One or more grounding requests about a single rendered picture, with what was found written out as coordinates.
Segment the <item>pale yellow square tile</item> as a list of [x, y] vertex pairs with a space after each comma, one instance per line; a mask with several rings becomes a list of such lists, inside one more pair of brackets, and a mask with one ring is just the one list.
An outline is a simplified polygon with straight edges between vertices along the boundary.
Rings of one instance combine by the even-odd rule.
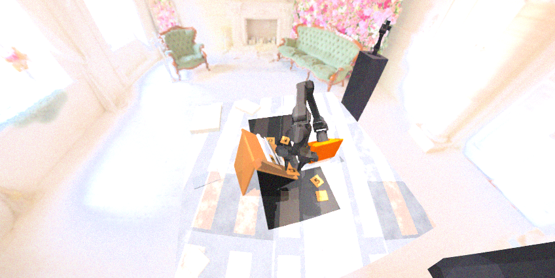
[[316, 185], [316, 188], [318, 188], [324, 183], [318, 175], [314, 176], [310, 180], [312, 181], [312, 183]]
[[317, 201], [325, 201], [329, 200], [327, 197], [327, 192], [325, 191], [316, 191]]

